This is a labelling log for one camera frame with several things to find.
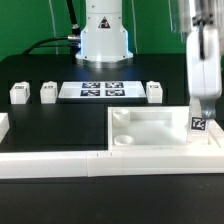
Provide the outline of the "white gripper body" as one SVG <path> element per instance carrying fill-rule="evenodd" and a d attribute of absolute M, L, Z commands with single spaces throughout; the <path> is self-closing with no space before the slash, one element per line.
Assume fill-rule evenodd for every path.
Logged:
<path fill-rule="evenodd" d="M 189 95 L 217 99 L 222 92 L 219 30 L 202 19 L 193 19 L 186 42 Z"/>

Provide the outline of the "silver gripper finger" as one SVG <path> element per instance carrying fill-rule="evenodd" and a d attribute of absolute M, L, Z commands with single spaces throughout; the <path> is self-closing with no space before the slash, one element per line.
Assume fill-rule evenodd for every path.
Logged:
<path fill-rule="evenodd" d="M 215 99 L 201 99 L 201 115 L 205 120 L 211 120 L 216 118 L 216 100 Z"/>

